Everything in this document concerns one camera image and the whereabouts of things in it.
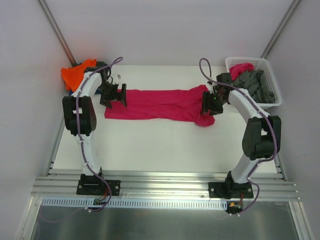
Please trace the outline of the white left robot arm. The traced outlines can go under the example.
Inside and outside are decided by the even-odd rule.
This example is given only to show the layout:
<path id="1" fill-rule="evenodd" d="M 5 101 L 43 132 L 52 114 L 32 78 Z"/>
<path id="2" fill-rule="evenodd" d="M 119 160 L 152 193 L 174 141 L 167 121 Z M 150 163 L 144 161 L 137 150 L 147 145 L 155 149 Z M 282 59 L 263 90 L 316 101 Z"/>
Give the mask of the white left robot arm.
<path id="1" fill-rule="evenodd" d="M 127 85 L 123 83 L 118 90 L 118 77 L 112 79 L 112 67 L 123 60 L 120 56 L 111 64 L 100 62 L 98 66 L 88 67 L 83 74 L 76 91 L 62 99 L 65 127 L 74 136 L 83 160 L 82 174 L 93 177 L 87 187 L 93 194 L 104 191 L 105 182 L 102 177 L 102 164 L 97 157 L 95 147 L 95 130 L 97 116 L 92 98 L 96 91 L 100 91 L 100 104 L 112 108 L 112 102 L 120 102 L 127 107 Z"/>

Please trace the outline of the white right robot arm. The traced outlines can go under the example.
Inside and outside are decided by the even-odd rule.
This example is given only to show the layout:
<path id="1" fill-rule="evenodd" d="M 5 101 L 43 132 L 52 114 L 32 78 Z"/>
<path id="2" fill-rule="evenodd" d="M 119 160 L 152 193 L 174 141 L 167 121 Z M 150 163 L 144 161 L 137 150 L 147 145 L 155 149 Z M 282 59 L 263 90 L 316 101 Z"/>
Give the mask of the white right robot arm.
<path id="1" fill-rule="evenodd" d="M 205 78 L 211 87 L 203 94 L 201 114 L 222 114 L 224 104 L 230 104 L 246 124 L 241 142 L 243 154 L 229 171 L 223 188 L 233 198 L 241 193 L 241 185 L 250 182 L 259 165 L 275 159 L 281 146 L 282 121 L 279 116 L 267 113 L 247 89 L 231 84 L 230 73 L 221 73 L 216 80 Z"/>

